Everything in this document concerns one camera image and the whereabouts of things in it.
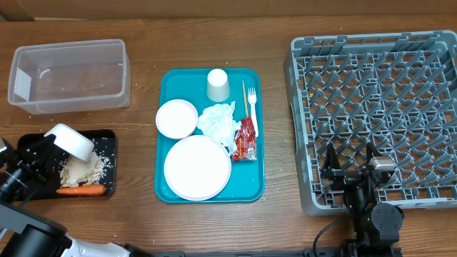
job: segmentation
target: white cup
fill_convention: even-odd
[[[209,72],[206,94],[215,102],[225,101],[230,96],[229,78],[225,71],[213,69]]]

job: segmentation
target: carrot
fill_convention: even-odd
[[[106,191],[104,185],[94,184],[87,186],[77,186],[73,188],[60,188],[56,192],[68,196],[101,196]]]

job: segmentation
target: dish rack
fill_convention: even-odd
[[[376,189],[401,208],[457,206],[457,35],[452,31],[294,39],[284,61],[303,210],[347,211],[320,171],[332,142],[359,170],[368,142],[397,168]]]

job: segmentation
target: red packet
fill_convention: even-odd
[[[254,161],[257,159],[256,131],[251,117],[241,120],[241,129],[235,135],[236,152],[234,161]]]

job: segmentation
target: crumpled napkin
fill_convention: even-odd
[[[215,104],[203,110],[197,123],[197,128],[203,131],[203,135],[222,143],[229,149],[230,155],[236,151],[235,133],[241,128],[241,122],[233,120],[234,111],[235,101],[230,105]]]

